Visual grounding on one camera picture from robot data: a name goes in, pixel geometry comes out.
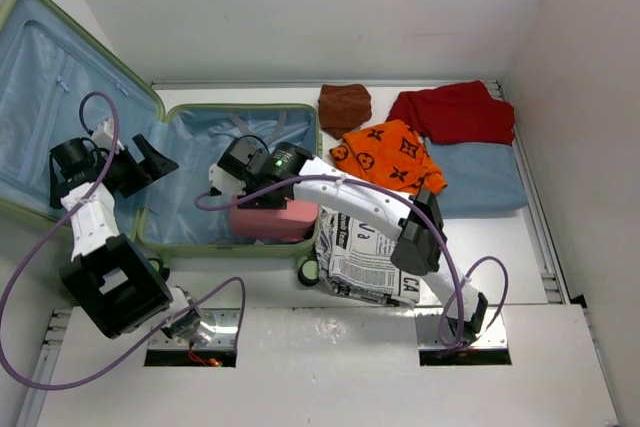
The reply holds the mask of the green hardshell suitcase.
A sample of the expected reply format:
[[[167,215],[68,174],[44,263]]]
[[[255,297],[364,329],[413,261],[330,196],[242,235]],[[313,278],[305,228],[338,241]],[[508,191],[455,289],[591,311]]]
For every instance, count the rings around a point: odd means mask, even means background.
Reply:
[[[200,103],[166,108],[160,97],[52,0],[1,1],[1,207],[51,224],[50,150],[116,114],[120,138],[143,135],[174,160],[175,172],[130,198],[117,198],[119,230],[163,258],[303,260],[315,233],[244,238],[228,212],[196,208],[208,170],[237,138],[320,153],[315,109],[296,103]]]

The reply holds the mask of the newspaper print garment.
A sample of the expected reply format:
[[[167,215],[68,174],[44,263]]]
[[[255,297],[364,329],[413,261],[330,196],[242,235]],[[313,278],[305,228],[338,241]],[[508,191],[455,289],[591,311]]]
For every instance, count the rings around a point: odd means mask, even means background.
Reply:
[[[319,278],[341,297],[388,306],[414,306],[420,278],[391,262],[395,242],[341,212],[319,211],[315,253]]]

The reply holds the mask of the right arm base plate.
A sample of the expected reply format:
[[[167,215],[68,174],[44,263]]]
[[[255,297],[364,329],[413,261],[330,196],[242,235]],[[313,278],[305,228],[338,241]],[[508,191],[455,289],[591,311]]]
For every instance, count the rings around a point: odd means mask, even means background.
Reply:
[[[485,315],[481,330],[474,342],[467,341],[469,349],[476,350],[501,350],[508,348],[508,339],[506,328],[502,315],[496,320],[491,321],[496,309],[490,307]],[[417,308],[414,310],[414,318],[416,325],[417,342],[420,350],[439,351],[452,350],[452,346],[447,343],[453,341],[453,334],[448,323],[445,323],[444,339],[445,345],[442,344],[439,337],[439,324],[442,314],[441,307],[434,308]]]

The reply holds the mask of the red garment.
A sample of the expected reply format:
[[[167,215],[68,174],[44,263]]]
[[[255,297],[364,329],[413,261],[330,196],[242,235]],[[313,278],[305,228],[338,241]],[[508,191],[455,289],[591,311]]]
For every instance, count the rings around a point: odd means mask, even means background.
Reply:
[[[401,92],[387,116],[436,144],[466,142],[510,145],[515,111],[493,98],[480,81]]]

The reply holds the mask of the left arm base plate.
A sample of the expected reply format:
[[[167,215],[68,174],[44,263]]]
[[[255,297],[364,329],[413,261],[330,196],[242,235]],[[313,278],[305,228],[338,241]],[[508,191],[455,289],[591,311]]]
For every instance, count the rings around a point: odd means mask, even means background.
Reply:
[[[163,326],[148,341],[149,350],[186,351],[195,350],[232,351],[240,320],[239,309],[202,308]]]

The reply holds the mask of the brown cloth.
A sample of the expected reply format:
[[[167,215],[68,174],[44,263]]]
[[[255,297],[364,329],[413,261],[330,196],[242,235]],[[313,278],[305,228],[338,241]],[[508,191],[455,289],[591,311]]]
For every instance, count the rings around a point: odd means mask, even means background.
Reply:
[[[321,128],[334,139],[359,128],[372,115],[371,95],[361,84],[323,85],[318,98]]]

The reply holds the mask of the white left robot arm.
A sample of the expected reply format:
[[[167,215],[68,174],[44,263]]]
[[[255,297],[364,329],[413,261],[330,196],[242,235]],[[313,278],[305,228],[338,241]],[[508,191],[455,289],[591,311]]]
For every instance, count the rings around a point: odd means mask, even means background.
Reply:
[[[133,141],[143,155],[134,160],[125,146],[108,155],[107,136],[77,137],[50,150],[50,205],[70,213],[73,251],[61,267],[63,285],[108,338],[131,333],[159,314],[169,339],[201,342],[201,312],[182,288],[167,284],[168,270],[145,257],[120,232],[116,194],[130,197],[177,170],[143,135]]]

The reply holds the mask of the orange patterned plush garment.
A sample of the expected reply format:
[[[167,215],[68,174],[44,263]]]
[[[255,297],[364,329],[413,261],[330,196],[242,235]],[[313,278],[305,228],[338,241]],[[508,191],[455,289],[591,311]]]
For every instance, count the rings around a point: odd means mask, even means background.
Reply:
[[[447,187],[419,134],[400,120],[346,133],[329,154],[339,170],[389,190],[439,194]]]

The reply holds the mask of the pink cosmetic case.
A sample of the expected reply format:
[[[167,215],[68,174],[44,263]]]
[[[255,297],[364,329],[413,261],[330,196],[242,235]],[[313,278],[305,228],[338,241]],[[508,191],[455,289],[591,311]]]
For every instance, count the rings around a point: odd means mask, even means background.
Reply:
[[[288,200],[283,209],[234,207],[230,231],[247,239],[300,242],[313,230],[318,214],[317,204],[298,200]]]

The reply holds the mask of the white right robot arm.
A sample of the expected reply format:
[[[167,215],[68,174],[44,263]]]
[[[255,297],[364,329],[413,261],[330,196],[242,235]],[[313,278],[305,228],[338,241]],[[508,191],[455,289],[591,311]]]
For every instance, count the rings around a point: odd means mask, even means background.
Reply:
[[[208,180],[212,195],[234,195],[238,204],[259,200],[282,206],[298,200],[364,222],[394,242],[391,263],[422,278],[442,303],[453,344],[476,340],[488,301],[455,265],[433,193],[388,190],[340,172],[292,143],[267,151],[246,138],[231,141],[210,166]]]

